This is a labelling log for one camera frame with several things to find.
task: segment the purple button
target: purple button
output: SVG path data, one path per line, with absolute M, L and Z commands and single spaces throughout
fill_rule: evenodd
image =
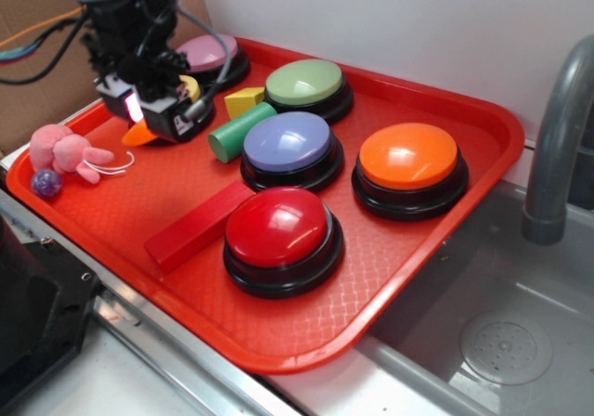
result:
M 266 172 L 292 172 L 319 160 L 330 146 L 330 129 L 316 114 L 283 112 L 258 123 L 243 141 L 248 161 Z
M 231 57 L 235 57 L 238 53 L 237 40 L 230 35 L 221 34 L 221 37 L 229 48 Z M 225 50 L 212 35 L 193 38 L 178 47 L 177 52 L 186 53 L 191 72 L 212 70 L 225 63 Z

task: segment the green button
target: green button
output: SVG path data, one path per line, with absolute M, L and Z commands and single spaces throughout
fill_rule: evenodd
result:
M 342 71 L 331 61 L 308 59 L 289 63 L 268 76 L 266 91 L 283 105 L 302 106 L 336 93 L 342 84 Z

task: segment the button cap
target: button cap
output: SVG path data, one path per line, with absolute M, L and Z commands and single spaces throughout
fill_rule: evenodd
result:
M 302 106 L 328 98 L 341 84 L 342 70 L 336 63 L 310 58 L 272 72 L 266 80 L 266 91 L 275 102 Z
M 303 260 L 323 242 L 329 228 L 326 206 L 303 188 L 268 188 L 229 217 L 226 243 L 254 267 L 284 267 Z
M 365 176 L 386 189 L 424 189 L 456 167 L 458 146 L 445 130 L 426 123 L 400 123 L 377 131 L 359 152 Z
M 221 34 L 223 41 L 235 57 L 238 53 L 238 42 L 230 35 Z M 201 35 L 193 38 L 180 47 L 177 52 L 185 52 L 190 72 L 202 72 L 223 66 L 225 63 L 225 50 L 212 35 Z
M 330 128 L 316 114 L 284 112 L 258 123 L 243 141 L 246 157 L 259 170 L 292 172 L 318 161 L 330 146 Z

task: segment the orange cable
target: orange cable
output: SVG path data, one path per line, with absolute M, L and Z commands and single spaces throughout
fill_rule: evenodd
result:
M 39 22 L 37 24 L 34 24 L 33 26 L 25 29 L 24 31 L 18 32 L 15 35 L 13 35 L 11 37 L 8 37 L 6 40 L 0 42 L 0 47 L 5 46 L 5 45 L 8 45 L 9 43 L 14 42 L 18 38 L 21 38 L 23 35 L 26 35 L 27 33 L 32 33 L 33 31 L 36 31 L 36 30 L 38 30 L 40 28 L 43 28 L 43 27 L 47 26 L 48 24 L 52 24 L 52 23 L 55 23 L 57 21 L 64 20 L 64 19 L 67 19 L 69 17 L 73 17 L 75 15 L 78 15 L 81 12 L 83 12 L 83 9 L 84 9 L 83 7 L 77 7 L 76 9 L 71 10 L 70 12 L 66 12 L 65 14 L 61 14 L 61 15 L 55 16 L 52 19 L 46 19 L 46 20 L 41 21 L 41 22 Z

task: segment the cardboard box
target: cardboard box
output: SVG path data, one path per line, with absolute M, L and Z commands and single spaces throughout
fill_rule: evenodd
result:
M 204 0 L 182 0 L 194 15 L 209 21 Z M 20 31 L 78 7 L 76 0 L 0 0 L 0 42 Z M 0 51 L 30 43 L 45 28 L 27 34 Z M 23 79 L 43 70 L 56 55 L 71 28 L 53 33 L 30 58 L 0 66 L 0 78 Z M 58 123 L 98 98 L 96 78 L 88 63 L 89 54 L 80 43 L 80 31 L 56 68 L 33 84 L 0 84 L 0 152 L 5 155 L 27 143 L 35 129 Z M 176 47 L 203 34 L 193 23 L 178 16 L 170 43 Z

